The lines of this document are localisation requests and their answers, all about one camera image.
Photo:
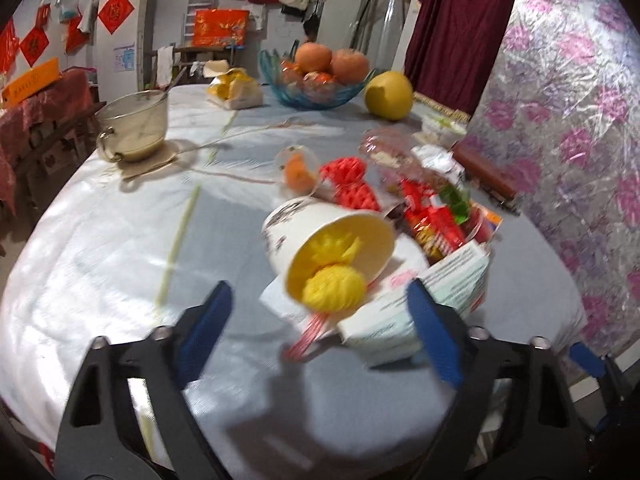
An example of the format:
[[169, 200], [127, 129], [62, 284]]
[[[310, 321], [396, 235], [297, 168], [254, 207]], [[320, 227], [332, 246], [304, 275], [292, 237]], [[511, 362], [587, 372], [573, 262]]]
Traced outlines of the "white paper cup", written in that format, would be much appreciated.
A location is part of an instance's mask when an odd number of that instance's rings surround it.
[[342, 264], [373, 283], [392, 258], [396, 234], [382, 214], [297, 197], [275, 209], [262, 225], [271, 267], [285, 292], [299, 302], [306, 281], [326, 266]]

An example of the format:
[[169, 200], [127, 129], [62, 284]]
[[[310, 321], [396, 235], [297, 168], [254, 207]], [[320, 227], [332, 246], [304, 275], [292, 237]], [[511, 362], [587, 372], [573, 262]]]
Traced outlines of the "white printed paper box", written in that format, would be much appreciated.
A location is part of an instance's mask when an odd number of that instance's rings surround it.
[[396, 276], [390, 290], [337, 324], [343, 344], [368, 367], [411, 358], [424, 348], [436, 307], [466, 318], [480, 306], [489, 265], [488, 247], [472, 240], [425, 270]]

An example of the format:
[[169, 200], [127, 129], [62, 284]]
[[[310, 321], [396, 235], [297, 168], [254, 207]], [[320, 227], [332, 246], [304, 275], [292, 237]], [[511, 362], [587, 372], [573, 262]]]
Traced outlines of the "red cloth covered table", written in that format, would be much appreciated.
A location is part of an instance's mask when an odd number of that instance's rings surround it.
[[16, 168], [26, 156], [37, 127], [66, 127], [89, 116], [96, 107], [88, 72], [81, 67], [64, 70], [58, 81], [1, 116], [1, 205], [15, 214]]

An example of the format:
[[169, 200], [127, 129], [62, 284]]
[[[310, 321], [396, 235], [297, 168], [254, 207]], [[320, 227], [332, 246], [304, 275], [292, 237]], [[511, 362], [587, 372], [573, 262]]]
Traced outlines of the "glass measuring cup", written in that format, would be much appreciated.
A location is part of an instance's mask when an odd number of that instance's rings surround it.
[[96, 149], [106, 162], [140, 162], [164, 143], [168, 129], [168, 93], [146, 90], [122, 96], [96, 113], [100, 132]]

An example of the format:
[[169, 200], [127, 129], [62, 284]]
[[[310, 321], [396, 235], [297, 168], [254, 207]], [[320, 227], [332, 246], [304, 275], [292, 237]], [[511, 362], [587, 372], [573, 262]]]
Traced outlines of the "red foam fruit net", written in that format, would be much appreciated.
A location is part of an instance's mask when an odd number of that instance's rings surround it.
[[381, 207], [364, 177], [367, 164], [359, 157], [342, 157], [327, 162], [320, 168], [321, 177], [334, 189], [337, 205], [353, 210], [380, 211]]

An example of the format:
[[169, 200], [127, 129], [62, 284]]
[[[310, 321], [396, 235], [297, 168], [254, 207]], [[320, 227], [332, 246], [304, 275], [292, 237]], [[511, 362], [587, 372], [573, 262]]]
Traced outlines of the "clear bag with orange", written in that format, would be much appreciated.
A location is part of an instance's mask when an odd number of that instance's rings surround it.
[[274, 160], [280, 176], [280, 188], [287, 198], [311, 196], [320, 185], [320, 162], [303, 145], [290, 145]]

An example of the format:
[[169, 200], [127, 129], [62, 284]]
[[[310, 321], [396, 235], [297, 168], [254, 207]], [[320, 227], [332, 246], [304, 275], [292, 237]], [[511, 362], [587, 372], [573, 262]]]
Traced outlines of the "white bag yellow contents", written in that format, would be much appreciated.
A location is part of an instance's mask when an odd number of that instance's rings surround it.
[[207, 99], [225, 110], [247, 110], [264, 105], [259, 82], [244, 68], [217, 74], [206, 90]]

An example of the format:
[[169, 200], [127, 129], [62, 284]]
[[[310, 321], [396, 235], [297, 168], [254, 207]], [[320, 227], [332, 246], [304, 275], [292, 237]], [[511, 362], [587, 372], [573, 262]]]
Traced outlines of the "orange cardboard box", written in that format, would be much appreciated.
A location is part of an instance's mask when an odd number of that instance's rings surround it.
[[17, 106], [60, 78], [60, 62], [58, 58], [51, 58], [19, 76], [2, 90], [4, 106]]

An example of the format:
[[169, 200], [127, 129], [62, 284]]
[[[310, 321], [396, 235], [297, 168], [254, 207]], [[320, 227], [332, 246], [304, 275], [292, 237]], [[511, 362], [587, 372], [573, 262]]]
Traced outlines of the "blue glass fruit bowl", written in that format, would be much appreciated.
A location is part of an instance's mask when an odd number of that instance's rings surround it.
[[344, 86], [330, 77], [323, 77], [322, 73], [313, 73], [310, 77], [294, 76], [292, 68], [284, 68], [277, 50], [261, 50], [258, 54], [258, 64], [262, 79], [271, 88], [277, 100], [289, 107], [300, 110], [333, 110], [345, 105], [359, 96], [366, 85], [380, 73], [370, 70], [363, 81], [358, 84]]

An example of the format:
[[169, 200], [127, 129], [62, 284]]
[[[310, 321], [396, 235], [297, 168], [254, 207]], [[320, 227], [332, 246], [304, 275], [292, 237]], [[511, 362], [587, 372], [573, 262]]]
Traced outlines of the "right orange apple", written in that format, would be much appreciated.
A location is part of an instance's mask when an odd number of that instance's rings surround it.
[[370, 62], [360, 51], [340, 49], [334, 52], [331, 70], [334, 78], [343, 86], [360, 84], [370, 72]]

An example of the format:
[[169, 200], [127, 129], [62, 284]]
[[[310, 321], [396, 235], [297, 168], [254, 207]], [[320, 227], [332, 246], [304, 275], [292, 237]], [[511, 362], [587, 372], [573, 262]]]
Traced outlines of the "orange apple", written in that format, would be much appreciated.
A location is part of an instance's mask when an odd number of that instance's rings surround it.
[[334, 52], [331, 70], [334, 78], [343, 86], [360, 84], [370, 72], [370, 62], [360, 51], [340, 49]]
[[306, 42], [296, 51], [295, 63], [304, 73], [327, 72], [331, 67], [332, 50], [323, 44]]

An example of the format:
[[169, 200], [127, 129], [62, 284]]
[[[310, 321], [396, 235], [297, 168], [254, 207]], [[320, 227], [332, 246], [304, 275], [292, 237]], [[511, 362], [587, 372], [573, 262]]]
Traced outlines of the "red gift box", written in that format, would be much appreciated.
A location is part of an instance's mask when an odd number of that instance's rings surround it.
[[250, 12], [242, 9], [206, 9], [195, 13], [192, 46], [242, 48]]

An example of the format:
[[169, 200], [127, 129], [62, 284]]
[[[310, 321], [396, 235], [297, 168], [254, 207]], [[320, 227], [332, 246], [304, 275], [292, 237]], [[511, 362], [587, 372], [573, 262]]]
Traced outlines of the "left orange apple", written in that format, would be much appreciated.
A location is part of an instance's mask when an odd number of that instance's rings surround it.
[[306, 42], [296, 51], [295, 63], [304, 73], [327, 72], [331, 67], [332, 50], [323, 44]]

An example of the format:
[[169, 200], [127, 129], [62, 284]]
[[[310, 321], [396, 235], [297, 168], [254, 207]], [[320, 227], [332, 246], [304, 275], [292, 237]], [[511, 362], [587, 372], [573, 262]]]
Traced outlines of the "dark red curtain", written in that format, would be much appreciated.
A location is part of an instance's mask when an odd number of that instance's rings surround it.
[[469, 116], [482, 96], [514, 0], [419, 0], [404, 63], [413, 90]]

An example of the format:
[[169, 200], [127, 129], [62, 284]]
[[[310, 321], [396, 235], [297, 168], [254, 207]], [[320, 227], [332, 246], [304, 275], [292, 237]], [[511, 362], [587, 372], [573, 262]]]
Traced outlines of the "white fridge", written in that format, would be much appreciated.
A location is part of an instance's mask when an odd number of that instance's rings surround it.
[[145, 86], [157, 0], [99, 0], [93, 61], [100, 99], [114, 101]]

